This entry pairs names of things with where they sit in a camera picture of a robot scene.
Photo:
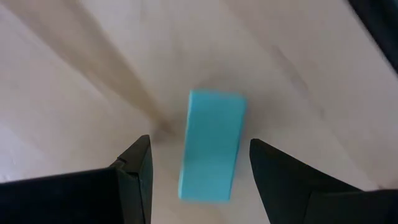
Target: blue sponge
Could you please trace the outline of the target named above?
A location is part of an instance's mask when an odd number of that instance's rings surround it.
[[[178,196],[192,202],[227,202],[246,100],[237,94],[192,90]]]

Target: rectangular block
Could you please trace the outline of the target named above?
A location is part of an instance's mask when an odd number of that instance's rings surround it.
[[[192,90],[178,196],[193,202],[227,202],[246,100],[234,93]]]

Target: blue block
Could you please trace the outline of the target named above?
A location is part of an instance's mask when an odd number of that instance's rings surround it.
[[[246,100],[237,94],[192,90],[178,196],[192,202],[227,202]]]

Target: foam block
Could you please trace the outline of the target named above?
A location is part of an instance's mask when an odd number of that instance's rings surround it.
[[[209,90],[190,93],[178,196],[192,202],[227,202],[246,100]]]

